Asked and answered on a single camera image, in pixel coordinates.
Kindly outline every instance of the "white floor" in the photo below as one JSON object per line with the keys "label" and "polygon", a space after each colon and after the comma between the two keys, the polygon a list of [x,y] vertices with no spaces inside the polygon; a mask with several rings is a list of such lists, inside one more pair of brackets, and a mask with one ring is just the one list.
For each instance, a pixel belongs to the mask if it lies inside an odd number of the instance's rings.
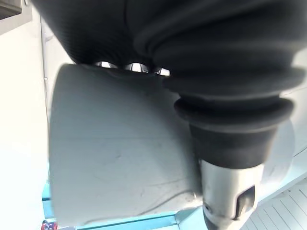
{"label": "white floor", "polygon": [[258,207],[242,230],[307,230],[307,180]]}

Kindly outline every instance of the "metal screw head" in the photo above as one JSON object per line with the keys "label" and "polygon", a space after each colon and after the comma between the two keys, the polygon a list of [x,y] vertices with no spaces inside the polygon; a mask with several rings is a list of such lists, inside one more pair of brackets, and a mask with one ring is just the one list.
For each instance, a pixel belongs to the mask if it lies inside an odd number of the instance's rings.
{"label": "metal screw head", "polygon": [[207,205],[206,203],[204,203],[203,205],[204,205],[205,209],[206,209],[209,213],[212,214],[212,210],[211,210],[211,208],[209,207],[209,205]]}

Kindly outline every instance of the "white wall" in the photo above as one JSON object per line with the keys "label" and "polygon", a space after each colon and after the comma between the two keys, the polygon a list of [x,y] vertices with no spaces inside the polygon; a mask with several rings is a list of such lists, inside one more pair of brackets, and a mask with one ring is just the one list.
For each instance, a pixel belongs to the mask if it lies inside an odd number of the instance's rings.
{"label": "white wall", "polygon": [[47,175],[40,18],[0,36],[1,229],[38,230]]}

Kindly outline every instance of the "scratch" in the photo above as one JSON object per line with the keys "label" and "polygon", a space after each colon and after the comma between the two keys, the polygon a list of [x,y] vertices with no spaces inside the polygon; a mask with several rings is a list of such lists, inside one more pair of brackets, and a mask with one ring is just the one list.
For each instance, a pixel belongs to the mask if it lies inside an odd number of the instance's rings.
{"label": "scratch", "polygon": [[155,207],[153,207],[153,208],[151,208],[151,209],[148,209],[148,210],[146,210],[146,211],[144,211],[144,212],[141,212],[140,214],[138,214],[138,216],[141,216],[141,215],[144,215],[144,214],[146,214],[146,213],[148,213],[148,212],[154,211],[155,209],[157,209],[157,208],[163,206],[164,204],[166,204],[167,202],[169,202],[169,201],[171,201],[172,199],[176,198],[177,196],[182,195],[182,194],[185,194],[185,193],[193,193],[193,191],[192,191],[192,190],[185,190],[185,191],[182,191],[182,192],[180,192],[180,193],[177,193],[177,194],[171,196],[170,198],[168,198],[167,200],[163,201],[162,203],[156,205]]}
{"label": "scratch", "polygon": [[294,155],[293,157],[296,157],[298,154],[304,152],[307,149],[307,146],[305,148],[303,148],[303,150],[301,150],[299,153],[297,153],[296,155]]}
{"label": "scratch", "polygon": [[160,185],[165,185],[165,184],[173,184],[173,183],[176,183],[176,182],[179,182],[179,181],[183,181],[183,180],[186,180],[190,177],[184,177],[184,178],[181,178],[181,179],[177,179],[177,180],[174,180],[174,181],[168,181],[168,182],[164,182],[164,183],[159,183],[159,184],[149,184],[147,185],[148,187],[156,187],[156,186],[160,186]]}
{"label": "scratch", "polygon": [[285,93],[283,96],[290,95],[290,94],[292,94],[292,93],[294,93],[294,92],[301,91],[301,90],[304,90],[304,89],[306,89],[306,88],[307,88],[307,86],[305,86],[305,87],[303,87],[303,88],[299,88],[299,89],[293,90],[292,92]]}

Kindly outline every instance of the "wooden slat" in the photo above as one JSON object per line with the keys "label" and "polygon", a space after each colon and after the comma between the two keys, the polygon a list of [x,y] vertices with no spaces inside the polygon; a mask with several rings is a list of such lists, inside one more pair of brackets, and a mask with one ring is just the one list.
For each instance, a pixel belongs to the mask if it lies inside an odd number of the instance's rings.
{"label": "wooden slat", "polygon": [[256,212],[254,212],[250,218],[253,221],[253,223],[256,225],[256,228],[258,230],[268,230]]}
{"label": "wooden slat", "polygon": [[299,225],[297,220],[293,217],[293,215],[287,210],[285,205],[281,202],[281,200],[276,200],[273,203],[273,208],[276,209],[281,218],[285,221],[287,226],[292,230],[303,230],[303,228]]}
{"label": "wooden slat", "polygon": [[271,218],[278,230],[291,230],[273,207],[266,207],[264,211]]}
{"label": "wooden slat", "polygon": [[307,230],[307,215],[301,210],[297,203],[294,202],[290,196],[282,198],[281,202],[285,205],[287,210],[291,213],[291,215],[296,219],[299,225]]}
{"label": "wooden slat", "polygon": [[302,184],[302,185],[298,186],[298,189],[301,190],[301,192],[303,193],[305,198],[307,198],[307,185],[306,184]]}
{"label": "wooden slat", "polygon": [[307,199],[304,194],[300,190],[292,190],[289,196],[307,214]]}
{"label": "wooden slat", "polygon": [[268,230],[278,230],[274,222],[270,219],[269,215],[264,211],[264,209],[257,210],[257,215],[262,220],[264,226]]}
{"label": "wooden slat", "polygon": [[250,218],[246,221],[245,225],[247,226],[248,230],[258,230]]}
{"label": "wooden slat", "polygon": [[243,225],[240,230],[248,230],[248,229],[247,229],[247,227],[245,225]]}

